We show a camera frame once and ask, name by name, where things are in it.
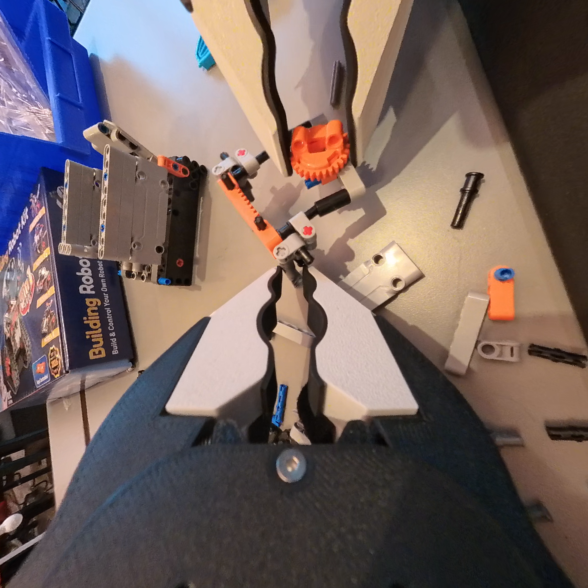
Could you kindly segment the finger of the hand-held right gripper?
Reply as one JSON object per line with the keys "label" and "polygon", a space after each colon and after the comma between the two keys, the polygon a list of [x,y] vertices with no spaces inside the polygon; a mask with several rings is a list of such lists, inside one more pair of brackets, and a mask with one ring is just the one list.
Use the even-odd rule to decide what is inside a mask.
{"label": "finger of the hand-held right gripper", "polygon": [[413,1],[343,2],[343,107],[354,166],[364,160],[378,124],[412,7]]}
{"label": "finger of the hand-held right gripper", "polygon": [[192,1],[192,18],[268,154],[288,153],[276,44],[261,1]]}

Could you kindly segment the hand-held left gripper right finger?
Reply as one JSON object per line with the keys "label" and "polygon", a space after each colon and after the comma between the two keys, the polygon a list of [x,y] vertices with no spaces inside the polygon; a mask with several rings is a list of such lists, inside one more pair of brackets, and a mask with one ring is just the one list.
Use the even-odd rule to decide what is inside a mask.
{"label": "hand-held left gripper right finger", "polygon": [[315,268],[303,270],[314,337],[299,419],[310,440],[334,440],[353,421],[414,416],[418,404],[374,314]]}

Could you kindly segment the light grey panel piece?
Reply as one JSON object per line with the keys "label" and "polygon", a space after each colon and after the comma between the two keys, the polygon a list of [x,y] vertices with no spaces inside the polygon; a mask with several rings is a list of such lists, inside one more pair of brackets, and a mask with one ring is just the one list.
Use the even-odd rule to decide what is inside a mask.
{"label": "light grey panel piece", "polygon": [[340,280],[338,285],[373,311],[423,277],[423,272],[398,243],[391,241]]}

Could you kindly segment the small orange gear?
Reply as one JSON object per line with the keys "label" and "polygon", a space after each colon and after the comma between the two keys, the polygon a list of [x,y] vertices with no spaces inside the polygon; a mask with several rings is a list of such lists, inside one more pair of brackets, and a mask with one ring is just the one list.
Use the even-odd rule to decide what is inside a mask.
{"label": "small orange gear", "polygon": [[290,144],[293,171],[308,185],[335,180],[347,165],[350,145],[340,120],[324,125],[294,128]]}

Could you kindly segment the grey beam with black pin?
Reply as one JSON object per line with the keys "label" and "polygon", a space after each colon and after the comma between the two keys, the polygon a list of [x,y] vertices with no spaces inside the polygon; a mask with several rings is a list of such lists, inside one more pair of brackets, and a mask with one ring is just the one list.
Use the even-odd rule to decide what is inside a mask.
{"label": "grey beam with black pin", "polygon": [[337,178],[342,182],[343,188],[316,201],[305,211],[305,216],[309,219],[324,217],[347,206],[365,194],[365,184],[353,164],[346,165],[339,172]]}

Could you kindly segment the small orange grey subassembly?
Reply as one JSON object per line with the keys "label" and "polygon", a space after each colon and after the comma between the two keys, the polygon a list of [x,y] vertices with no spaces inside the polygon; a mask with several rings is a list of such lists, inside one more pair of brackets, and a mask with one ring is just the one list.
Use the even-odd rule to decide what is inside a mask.
{"label": "small orange grey subassembly", "polygon": [[268,160],[266,152],[253,155],[238,149],[232,156],[220,154],[220,162],[212,168],[218,185],[233,207],[271,253],[295,287],[302,283],[298,268],[311,266],[311,250],[317,246],[316,229],[308,213],[300,212],[280,229],[275,229],[254,207],[250,179],[254,179],[261,164]]}

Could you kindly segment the blue storage bin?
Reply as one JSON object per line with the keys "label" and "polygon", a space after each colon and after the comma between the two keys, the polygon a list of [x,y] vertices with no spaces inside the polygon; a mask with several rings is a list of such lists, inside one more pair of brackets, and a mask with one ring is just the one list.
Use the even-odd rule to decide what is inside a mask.
{"label": "blue storage bin", "polygon": [[48,99],[55,141],[1,132],[1,249],[11,238],[41,167],[63,171],[67,159],[92,167],[102,156],[83,131],[101,120],[86,49],[70,35],[64,12],[49,1],[1,1],[1,24]]}

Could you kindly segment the clear plastic bags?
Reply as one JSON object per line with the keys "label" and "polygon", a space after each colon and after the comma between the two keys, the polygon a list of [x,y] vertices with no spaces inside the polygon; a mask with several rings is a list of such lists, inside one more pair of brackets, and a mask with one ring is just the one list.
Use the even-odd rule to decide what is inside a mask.
{"label": "clear plastic bags", "polygon": [[1,132],[55,142],[47,96],[1,17]]}

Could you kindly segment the small grey axle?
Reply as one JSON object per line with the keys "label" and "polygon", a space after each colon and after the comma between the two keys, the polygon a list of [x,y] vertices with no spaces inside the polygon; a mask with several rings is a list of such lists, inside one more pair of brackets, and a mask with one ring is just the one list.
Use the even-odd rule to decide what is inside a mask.
{"label": "small grey axle", "polygon": [[335,60],[332,68],[329,91],[329,105],[333,109],[340,108],[345,74],[345,66],[339,60]]}

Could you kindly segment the grey straight beam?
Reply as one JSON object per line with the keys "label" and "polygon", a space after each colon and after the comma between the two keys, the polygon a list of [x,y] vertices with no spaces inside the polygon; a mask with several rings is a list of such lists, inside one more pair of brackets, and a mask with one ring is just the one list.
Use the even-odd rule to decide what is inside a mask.
{"label": "grey straight beam", "polygon": [[488,306],[489,295],[472,291],[467,294],[449,347],[445,371],[455,376],[466,373]]}

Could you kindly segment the black pin with grey connector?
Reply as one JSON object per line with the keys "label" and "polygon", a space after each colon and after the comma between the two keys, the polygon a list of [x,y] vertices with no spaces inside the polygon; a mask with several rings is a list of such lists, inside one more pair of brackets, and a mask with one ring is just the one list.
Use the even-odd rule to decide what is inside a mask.
{"label": "black pin with grey connector", "polygon": [[[521,349],[520,343],[509,341],[480,341],[476,345],[476,351],[482,358],[506,362],[519,362]],[[535,343],[529,343],[526,350],[529,356],[546,359],[557,364],[566,364],[582,369],[587,367],[587,356],[568,350],[550,348]]]}

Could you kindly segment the small orange piece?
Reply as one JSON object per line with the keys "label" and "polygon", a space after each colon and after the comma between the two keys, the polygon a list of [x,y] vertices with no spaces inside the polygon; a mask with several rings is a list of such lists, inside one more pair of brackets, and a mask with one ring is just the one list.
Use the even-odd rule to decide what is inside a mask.
{"label": "small orange piece", "polygon": [[512,268],[497,266],[488,272],[488,318],[511,321],[515,319],[515,272]]}

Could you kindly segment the loose black pin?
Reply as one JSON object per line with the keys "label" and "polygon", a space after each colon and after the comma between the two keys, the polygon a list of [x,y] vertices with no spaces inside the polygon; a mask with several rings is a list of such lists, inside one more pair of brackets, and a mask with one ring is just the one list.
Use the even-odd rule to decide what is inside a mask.
{"label": "loose black pin", "polygon": [[468,172],[465,175],[464,184],[460,188],[460,199],[450,225],[452,229],[463,229],[472,203],[479,193],[483,179],[484,174],[481,172]]}

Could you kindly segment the grey black robot model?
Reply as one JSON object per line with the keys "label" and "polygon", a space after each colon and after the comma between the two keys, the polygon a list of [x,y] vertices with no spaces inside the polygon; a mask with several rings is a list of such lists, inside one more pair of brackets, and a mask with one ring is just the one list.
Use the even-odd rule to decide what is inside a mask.
{"label": "grey black robot model", "polygon": [[65,163],[59,253],[116,262],[129,279],[191,286],[207,168],[156,155],[108,120],[84,138],[104,162]]}

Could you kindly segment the small grey bracket piece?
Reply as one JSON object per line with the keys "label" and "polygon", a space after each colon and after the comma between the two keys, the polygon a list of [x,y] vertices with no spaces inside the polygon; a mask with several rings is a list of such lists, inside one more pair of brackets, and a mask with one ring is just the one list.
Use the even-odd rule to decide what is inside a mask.
{"label": "small grey bracket piece", "polygon": [[281,336],[305,348],[310,348],[313,343],[314,335],[306,330],[295,327],[290,323],[278,320],[273,330],[274,334]]}

